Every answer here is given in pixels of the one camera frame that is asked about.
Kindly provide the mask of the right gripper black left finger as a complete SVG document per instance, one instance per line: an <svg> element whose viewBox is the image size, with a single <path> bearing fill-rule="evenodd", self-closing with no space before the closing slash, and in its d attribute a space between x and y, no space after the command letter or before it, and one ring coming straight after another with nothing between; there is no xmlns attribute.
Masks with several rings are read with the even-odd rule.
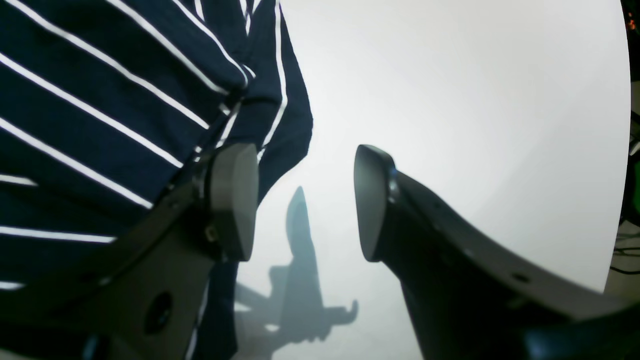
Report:
<svg viewBox="0 0 640 360"><path fill-rule="evenodd" d="M3 360L182 360L211 269L246 262L258 209L253 143L212 150L129 233L1 293Z"/></svg>

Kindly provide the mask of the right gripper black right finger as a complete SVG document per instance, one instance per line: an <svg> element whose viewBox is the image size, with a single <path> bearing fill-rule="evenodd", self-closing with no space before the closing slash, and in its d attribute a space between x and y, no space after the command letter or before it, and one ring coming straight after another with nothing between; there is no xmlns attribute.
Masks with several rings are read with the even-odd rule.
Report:
<svg viewBox="0 0 640 360"><path fill-rule="evenodd" d="M501 246L376 146L353 177L363 257L399 280L425 360L639 358L638 303Z"/></svg>

